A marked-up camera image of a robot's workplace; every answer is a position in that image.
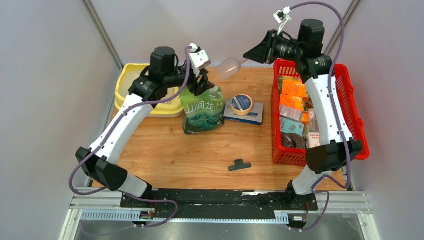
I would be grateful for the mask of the grey labelled box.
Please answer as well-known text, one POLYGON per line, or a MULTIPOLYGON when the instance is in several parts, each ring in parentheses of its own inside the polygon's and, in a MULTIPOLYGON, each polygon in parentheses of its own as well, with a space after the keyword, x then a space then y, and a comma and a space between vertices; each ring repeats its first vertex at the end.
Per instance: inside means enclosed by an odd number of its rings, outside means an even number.
POLYGON ((295 122, 301 122, 303 112, 301 110, 298 110, 296 108, 280 104, 279 105, 279 115, 283 118, 295 121, 295 122))

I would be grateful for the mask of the aluminium frame rail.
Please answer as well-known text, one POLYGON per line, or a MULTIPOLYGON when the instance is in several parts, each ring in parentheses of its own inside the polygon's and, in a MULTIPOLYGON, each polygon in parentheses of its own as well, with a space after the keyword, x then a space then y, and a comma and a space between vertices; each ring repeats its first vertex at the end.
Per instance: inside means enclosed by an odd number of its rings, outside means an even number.
POLYGON ((298 228, 316 220, 327 233, 341 231, 335 217, 352 217, 366 240, 378 240, 374 216, 364 192, 331 191, 291 198, 278 190, 154 189, 150 201, 126 194, 81 188, 70 204, 60 239, 76 237, 81 221, 128 223, 271 224, 298 228))

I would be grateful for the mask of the green cat litter bag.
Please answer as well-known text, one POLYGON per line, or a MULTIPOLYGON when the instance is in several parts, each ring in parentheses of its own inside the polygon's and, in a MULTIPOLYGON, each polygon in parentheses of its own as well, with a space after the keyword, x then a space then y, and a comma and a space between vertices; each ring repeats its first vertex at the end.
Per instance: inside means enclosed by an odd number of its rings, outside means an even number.
POLYGON ((225 124, 226 100, 220 87, 215 86, 199 96, 185 87, 179 97, 185 113, 182 126, 186 135, 212 131, 225 124))

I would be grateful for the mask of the teal packet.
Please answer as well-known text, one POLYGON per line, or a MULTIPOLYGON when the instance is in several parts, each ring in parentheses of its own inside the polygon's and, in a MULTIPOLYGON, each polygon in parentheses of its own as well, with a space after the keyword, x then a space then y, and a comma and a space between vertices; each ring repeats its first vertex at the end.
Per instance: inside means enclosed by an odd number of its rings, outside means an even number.
POLYGON ((305 125, 284 117, 280 118, 280 131, 283 134, 297 134, 303 136, 305 125))

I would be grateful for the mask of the red plastic basket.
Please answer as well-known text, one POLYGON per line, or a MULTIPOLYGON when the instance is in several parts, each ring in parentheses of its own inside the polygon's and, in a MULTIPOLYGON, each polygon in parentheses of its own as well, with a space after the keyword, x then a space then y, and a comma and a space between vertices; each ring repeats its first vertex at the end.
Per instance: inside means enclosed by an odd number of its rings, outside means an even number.
MULTIPOLYGON (((278 78, 280 76, 298 77, 295 70, 295 63, 278 59, 273 66, 274 78, 271 91, 271 135, 272 135, 272 162, 276 165, 291 165, 303 167, 306 165, 306 151, 304 149, 283 147, 281 143, 281 122, 280 122, 280 97, 278 89, 278 78)), ((370 149, 364 122, 360 118, 354 97, 355 89, 352 85, 348 68, 343 64, 335 65, 335 80, 337 95, 341 105, 341 110, 352 136, 355 140, 361 141, 363 149, 356 156, 356 160, 366 160, 370 156, 370 149)))

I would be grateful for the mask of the black bag clip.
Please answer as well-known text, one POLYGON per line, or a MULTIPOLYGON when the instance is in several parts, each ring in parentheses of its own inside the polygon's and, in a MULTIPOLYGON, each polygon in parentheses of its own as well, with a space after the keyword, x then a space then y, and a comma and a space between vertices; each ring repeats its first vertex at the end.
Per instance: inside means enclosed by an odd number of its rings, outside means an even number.
POLYGON ((234 165, 231 165, 231 166, 228 167, 228 171, 233 172, 233 171, 248 169, 248 168, 251 168, 251 167, 252 167, 252 165, 251 165, 250 162, 244 162, 243 159, 236 159, 234 161, 234 165))

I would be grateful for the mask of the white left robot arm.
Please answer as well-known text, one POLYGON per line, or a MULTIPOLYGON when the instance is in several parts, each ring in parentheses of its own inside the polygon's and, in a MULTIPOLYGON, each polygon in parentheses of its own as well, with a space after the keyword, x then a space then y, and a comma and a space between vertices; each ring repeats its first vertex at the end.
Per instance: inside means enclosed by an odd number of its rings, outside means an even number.
POLYGON ((199 96, 214 87, 209 82, 208 53, 192 43, 184 50, 185 63, 173 48, 157 47, 150 55, 150 63, 132 82, 122 106, 109 126, 89 147, 80 147, 75 156, 76 170, 110 191, 133 196, 140 207, 153 201, 151 185, 118 166, 119 158, 140 123, 157 107, 178 97, 184 89, 199 96))

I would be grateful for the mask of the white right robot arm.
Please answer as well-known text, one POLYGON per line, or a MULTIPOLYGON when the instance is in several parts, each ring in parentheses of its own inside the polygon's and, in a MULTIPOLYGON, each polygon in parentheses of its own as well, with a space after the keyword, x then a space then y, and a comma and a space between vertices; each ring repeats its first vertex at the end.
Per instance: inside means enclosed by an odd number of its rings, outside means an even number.
POLYGON ((322 53, 323 22, 303 20, 297 38, 283 31, 288 22, 288 17, 279 20, 279 28, 268 31, 264 40, 243 58, 260 64, 272 64, 277 59, 293 61, 312 100, 320 145, 306 151, 307 165, 291 182, 292 191, 285 195, 286 205, 296 210, 305 203, 304 195, 313 193, 324 178, 330 179, 342 167, 350 168, 363 145, 354 139, 343 116, 336 90, 335 63, 322 53))

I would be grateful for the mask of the orange green box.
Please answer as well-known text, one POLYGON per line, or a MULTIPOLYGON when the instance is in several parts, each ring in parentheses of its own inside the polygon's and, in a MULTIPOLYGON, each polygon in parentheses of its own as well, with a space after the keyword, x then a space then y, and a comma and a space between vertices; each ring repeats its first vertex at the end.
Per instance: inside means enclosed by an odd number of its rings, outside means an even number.
POLYGON ((299 77, 280 76, 278 78, 279 103, 300 111, 304 111, 309 100, 306 86, 299 77))

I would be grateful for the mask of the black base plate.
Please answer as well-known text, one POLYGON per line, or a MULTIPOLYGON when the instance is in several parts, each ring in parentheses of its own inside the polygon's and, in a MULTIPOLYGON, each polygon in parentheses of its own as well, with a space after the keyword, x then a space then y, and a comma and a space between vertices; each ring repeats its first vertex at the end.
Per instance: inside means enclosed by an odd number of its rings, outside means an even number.
POLYGON ((154 189, 149 202, 122 196, 122 208, 145 208, 154 217, 177 219, 271 220, 275 211, 317 211, 316 196, 294 197, 284 191, 224 189, 154 189))

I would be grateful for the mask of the pink white box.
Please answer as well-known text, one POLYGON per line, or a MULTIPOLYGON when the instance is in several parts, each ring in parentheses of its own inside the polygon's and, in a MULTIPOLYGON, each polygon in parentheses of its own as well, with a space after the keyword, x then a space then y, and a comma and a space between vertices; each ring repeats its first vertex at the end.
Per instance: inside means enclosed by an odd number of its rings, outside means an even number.
POLYGON ((304 129, 304 136, 307 149, 320 146, 319 123, 314 108, 308 110, 308 122, 304 129))

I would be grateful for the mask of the blue white card package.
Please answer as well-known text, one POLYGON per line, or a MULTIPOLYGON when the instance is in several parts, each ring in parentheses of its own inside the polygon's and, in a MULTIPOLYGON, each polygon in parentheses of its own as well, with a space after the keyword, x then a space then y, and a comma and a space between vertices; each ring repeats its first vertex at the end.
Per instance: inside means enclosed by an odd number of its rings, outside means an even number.
POLYGON ((246 123, 260 126, 263 124, 264 119, 264 104, 259 102, 253 103, 251 112, 247 115, 237 115, 231 109, 231 101, 228 99, 224 112, 223 118, 226 121, 233 121, 238 123, 246 123))

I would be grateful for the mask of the dark brown packet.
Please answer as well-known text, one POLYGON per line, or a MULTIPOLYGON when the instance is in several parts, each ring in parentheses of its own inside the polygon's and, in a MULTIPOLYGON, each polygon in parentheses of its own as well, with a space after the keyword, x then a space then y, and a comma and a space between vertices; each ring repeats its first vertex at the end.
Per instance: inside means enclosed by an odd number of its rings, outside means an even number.
POLYGON ((285 148, 306 150, 306 140, 296 133, 282 133, 281 145, 285 148))

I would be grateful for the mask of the clear plastic scoop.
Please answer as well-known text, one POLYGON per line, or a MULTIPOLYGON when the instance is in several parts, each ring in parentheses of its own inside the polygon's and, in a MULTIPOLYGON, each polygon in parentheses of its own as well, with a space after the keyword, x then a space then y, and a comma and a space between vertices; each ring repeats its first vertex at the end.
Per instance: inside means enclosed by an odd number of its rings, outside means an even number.
POLYGON ((225 80, 234 76, 240 71, 242 65, 247 61, 248 59, 243 57, 238 59, 234 57, 229 57, 228 59, 226 59, 225 61, 223 61, 216 67, 215 69, 216 77, 219 80, 225 80))

